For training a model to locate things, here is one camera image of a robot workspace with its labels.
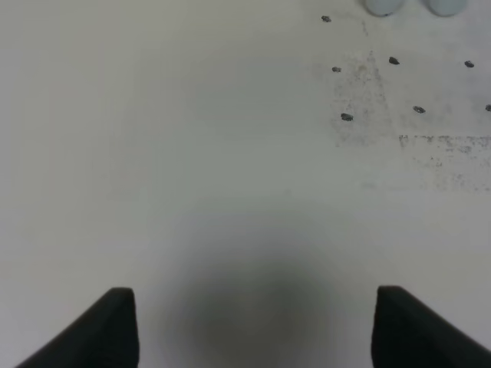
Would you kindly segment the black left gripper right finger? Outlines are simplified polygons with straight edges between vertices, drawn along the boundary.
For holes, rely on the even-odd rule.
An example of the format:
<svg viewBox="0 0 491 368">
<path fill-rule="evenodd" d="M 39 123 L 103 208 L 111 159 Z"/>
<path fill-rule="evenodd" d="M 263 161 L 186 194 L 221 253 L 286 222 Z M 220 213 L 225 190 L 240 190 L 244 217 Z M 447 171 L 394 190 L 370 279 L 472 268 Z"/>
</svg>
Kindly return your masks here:
<svg viewBox="0 0 491 368">
<path fill-rule="evenodd" d="M 399 286 L 380 286 L 371 335 L 374 368 L 490 367 L 490 350 Z"/>
</svg>

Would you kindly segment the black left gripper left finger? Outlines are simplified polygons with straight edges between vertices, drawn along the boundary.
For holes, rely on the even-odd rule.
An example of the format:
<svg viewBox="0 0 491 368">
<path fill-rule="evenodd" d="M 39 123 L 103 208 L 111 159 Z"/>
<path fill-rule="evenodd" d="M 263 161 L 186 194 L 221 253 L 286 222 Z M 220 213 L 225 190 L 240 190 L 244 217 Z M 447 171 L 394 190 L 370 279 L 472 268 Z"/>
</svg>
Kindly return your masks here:
<svg viewBox="0 0 491 368">
<path fill-rule="evenodd" d="M 129 287 L 113 287 L 19 366 L 137 367 L 139 362 L 134 292 Z"/>
</svg>

